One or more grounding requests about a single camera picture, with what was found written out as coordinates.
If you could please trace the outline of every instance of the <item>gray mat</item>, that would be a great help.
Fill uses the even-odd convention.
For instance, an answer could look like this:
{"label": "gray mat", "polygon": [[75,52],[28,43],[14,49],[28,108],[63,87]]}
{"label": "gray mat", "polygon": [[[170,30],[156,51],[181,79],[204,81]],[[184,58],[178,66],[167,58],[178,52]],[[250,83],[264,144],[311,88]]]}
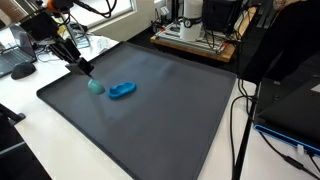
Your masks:
{"label": "gray mat", "polygon": [[111,100],[90,94],[88,77],[68,74],[38,97],[133,178],[197,179],[236,75],[129,43],[91,62],[106,89],[129,81],[137,90]]}

